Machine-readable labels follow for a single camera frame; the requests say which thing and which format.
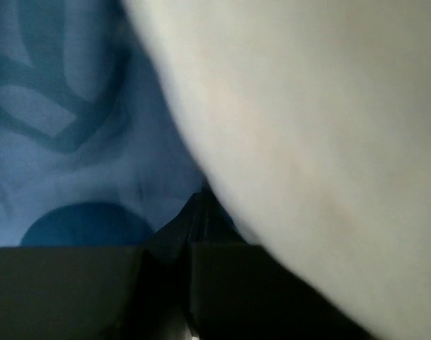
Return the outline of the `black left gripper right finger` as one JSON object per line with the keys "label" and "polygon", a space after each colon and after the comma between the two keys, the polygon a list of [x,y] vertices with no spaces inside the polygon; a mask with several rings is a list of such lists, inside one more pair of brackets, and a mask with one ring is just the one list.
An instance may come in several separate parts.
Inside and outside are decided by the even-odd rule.
{"label": "black left gripper right finger", "polygon": [[246,243],[211,191],[197,197],[186,255],[186,307],[201,339],[371,338],[261,246]]}

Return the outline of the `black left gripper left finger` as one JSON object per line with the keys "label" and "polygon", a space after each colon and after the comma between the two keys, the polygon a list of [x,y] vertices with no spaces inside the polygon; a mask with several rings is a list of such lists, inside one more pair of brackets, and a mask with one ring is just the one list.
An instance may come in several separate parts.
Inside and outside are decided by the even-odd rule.
{"label": "black left gripper left finger", "polygon": [[0,248],[0,339],[191,339],[176,264],[201,198],[163,229],[112,203],[41,217]]}

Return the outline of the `blue printed pillowcase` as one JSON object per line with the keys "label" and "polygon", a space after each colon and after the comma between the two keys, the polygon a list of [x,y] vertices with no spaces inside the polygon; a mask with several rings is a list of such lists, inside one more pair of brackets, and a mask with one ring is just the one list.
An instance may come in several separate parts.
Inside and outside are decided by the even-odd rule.
{"label": "blue printed pillowcase", "polygon": [[0,247],[132,244],[206,184],[121,1],[0,1]]}

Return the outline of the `white pillow yellow underside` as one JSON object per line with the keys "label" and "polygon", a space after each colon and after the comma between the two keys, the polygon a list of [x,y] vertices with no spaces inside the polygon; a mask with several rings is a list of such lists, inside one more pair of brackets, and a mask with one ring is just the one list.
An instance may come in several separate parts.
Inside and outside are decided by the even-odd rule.
{"label": "white pillow yellow underside", "polygon": [[431,1],[126,1],[244,234],[380,339],[431,339]]}

